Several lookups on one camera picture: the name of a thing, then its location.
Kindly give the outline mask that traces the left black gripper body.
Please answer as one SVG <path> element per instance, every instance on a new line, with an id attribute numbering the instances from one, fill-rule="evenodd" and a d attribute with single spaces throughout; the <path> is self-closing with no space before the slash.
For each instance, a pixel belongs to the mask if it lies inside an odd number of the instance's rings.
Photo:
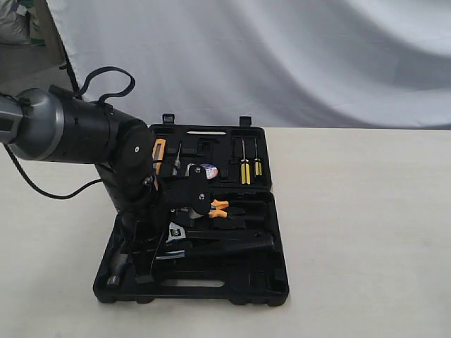
<path id="1" fill-rule="evenodd" d="M 147 176 L 118 186 L 118 229 L 122 254 L 159 253 L 168 237 L 173 210 L 192 205 L 188 177 Z"/>

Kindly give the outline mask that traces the left grey black robot arm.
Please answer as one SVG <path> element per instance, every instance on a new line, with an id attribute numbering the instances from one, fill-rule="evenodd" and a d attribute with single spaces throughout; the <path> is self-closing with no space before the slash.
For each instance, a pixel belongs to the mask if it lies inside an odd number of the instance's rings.
<path id="1" fill-rule="evenodd" d="M 107 104 L 86 102 L 52 86 L 1 95 L 1 143 L 17 163 L 44 161 L 94 165 L 123 225 L 129 248 L 140 225 L 161 237 L 175 200 L 189 178 L 160 178 L 147 124 Z"/>

